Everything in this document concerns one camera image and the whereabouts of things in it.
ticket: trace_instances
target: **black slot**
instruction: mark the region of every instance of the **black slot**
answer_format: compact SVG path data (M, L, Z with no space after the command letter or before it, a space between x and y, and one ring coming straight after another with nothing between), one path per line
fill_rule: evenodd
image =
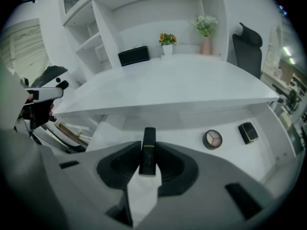
M140 163L141 142L117 151L97 164L99 177L111 188L126 190L127 185Z
M247 191L239 184L233 183L225 186L226 190L244 215L245 219L250 219L262 208L260 205L247 193Z
M110 208L106 212L106 215L130 227L133 226L127 190L125 190L125 194L122 197L121 206Z
M39 140L34 134L32 134L32 138L33 138L33 140L34 140L38 145L42 145L42 143L40 142L40 140Z
M185 193L198 178L197 163L193 158L171 148L167 143L156 142L155 148L157 164L162 176L158 197Z
M69 86L69 83L66 80L64 80L64 81L62 81L62 82L60 82L59 84L56 85L57 88L61 88L63 90L66 89L68 86Z
M139 174L155 175L155 128L145 128Z
M61 169L66 169L66 168L69 168L71 166L75 166L77 164L79 164L79 162L76 161L76 160L73 160L73 161L68 161L68 162L60 163L59 166L61 167Z

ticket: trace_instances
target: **white wall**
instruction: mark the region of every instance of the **white wall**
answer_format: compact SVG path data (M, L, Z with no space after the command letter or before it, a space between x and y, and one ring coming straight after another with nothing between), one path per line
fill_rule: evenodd
M4 28L8 28L20 22L25 22L32 19L38 19L40 12L39 6L40 6L39 3L32 3L32 2L25 2L20 4L11 14Z
M203 14L200 0L141 0L119 7L113 11L114 22L128 50L143 43L148 46L152 58L162 55L160 33L174 34L177 48L199 53L202 36L189 21Z
M300 152L294 161L277 169L264 184L275 198L278 198L293 188L299 175L304 157L305 151Z
M276 168L280 168L295 159L295 150L280 119L267 104L254 104L248 107L266 134L271 147Z
M39 0L39 23L46 51L53 65L63 66L80 83L89 74L80 68L80 62L68 42L59 12L59 0Z
M233 34L241 34L242 22L245 26L260 34L263 40L262 64L268 53L271 28L280 25L282 28L282 18L277 6L273 0L224 0L227 23L229 28L229 49L227 61L236 65L236 56L234 44L232 41Z
M202 0L204 13L216 17L218 24L215 25L212 40L211 53L226 61L229 45L229 30L227 24L224 0Z

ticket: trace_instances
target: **eyeshadow compact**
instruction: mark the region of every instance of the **eyeshadow compact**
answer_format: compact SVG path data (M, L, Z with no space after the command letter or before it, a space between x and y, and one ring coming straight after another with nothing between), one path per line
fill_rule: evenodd
M202 136L202 142L206 148L214 150L221 146L223 139L219 132L211 129Z
M258 139L258 134L251 122L243 123L238 128L245 144Z

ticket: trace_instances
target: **black office chair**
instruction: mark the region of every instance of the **black office chair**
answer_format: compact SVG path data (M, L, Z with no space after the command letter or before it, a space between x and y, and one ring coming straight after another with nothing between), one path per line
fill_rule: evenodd
M244 26L241 36L232 35L234 42L237 66L260 79L262 52L262 38L255 31Z

